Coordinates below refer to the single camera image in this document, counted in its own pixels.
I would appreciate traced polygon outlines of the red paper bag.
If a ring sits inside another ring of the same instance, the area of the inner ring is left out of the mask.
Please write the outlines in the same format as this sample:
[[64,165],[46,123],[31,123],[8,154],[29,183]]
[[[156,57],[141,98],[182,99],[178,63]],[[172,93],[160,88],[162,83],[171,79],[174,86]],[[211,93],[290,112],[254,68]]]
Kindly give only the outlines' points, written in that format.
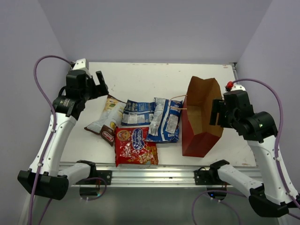
[[223,128],[210,125],[214,99],[221,99],[214,78],[192,76],[181,113],[182,155],[203,158],[222,136]]

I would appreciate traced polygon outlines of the white brown chips bag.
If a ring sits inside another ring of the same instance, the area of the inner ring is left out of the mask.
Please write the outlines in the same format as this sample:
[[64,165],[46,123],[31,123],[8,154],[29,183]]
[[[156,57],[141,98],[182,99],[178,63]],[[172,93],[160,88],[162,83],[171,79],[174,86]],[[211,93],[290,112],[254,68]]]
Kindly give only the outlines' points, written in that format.
[[100,118],[84,129],[101,136],[110,146],[113,146],[115,129],[121,126],[125,106],[126,103],[108,95]]

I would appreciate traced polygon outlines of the small blue snack bag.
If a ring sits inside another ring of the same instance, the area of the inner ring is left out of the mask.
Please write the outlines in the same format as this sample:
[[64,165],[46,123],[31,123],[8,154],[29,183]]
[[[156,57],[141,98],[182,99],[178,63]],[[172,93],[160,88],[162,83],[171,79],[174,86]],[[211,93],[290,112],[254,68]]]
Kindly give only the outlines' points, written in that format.
[[155,111],[155,102],[135,102],[128,100],[123,111],[123,126],[150,125]]

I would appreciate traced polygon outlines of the large blue snack bag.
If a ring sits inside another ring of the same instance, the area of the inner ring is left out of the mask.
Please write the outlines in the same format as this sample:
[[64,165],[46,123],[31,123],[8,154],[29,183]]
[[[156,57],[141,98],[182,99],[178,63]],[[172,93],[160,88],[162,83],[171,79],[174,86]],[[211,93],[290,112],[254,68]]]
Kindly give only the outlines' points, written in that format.
[[155,110],[146,141],[176,143],[179,140],[179,121],[183,102],[158,97],[154,99]]

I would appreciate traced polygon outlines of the red candy bag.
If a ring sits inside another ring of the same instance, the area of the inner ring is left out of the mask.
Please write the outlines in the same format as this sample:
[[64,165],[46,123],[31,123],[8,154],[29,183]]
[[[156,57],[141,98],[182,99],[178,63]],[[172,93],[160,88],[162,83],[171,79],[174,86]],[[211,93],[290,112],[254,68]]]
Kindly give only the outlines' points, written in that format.
[[154,142],[146,141],[148,127],[116,128],[115,164],[158,165],[158,150]]

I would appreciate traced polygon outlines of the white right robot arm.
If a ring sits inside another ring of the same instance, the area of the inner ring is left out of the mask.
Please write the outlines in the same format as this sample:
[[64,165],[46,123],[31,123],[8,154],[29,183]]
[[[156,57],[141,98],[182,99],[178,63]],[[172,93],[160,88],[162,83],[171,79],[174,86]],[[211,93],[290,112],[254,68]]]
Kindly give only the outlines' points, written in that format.
[[222,100],[213,100],[210,125],[233,128],[247,141],[262,176],[259,182],[235,169],[226,160],[210,165],[209,179],[214,184],[226,182],[239,190],[255,213],[265,218],[279,218],[300,204],[281,153],[273,117],[255,113],[245,88],[229,82]]

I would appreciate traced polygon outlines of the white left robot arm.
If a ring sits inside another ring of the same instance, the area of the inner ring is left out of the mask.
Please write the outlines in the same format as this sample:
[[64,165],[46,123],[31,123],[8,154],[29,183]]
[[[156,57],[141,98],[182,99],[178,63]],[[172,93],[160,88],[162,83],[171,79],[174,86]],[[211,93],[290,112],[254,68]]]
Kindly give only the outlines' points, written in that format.
[[61,200],[68,188],[81,180],[92,184],[98,173],[95,163],[79,160],[70,168],[59,170],[60,159],[68,137],[87,101],[108,95],[102,72],[97,71],[96,85],[89,63],[80,59],[71,63],[66,84],[52,102],[51,117],[40,150],[28,170],[21,170],[17,180],[32,195]]

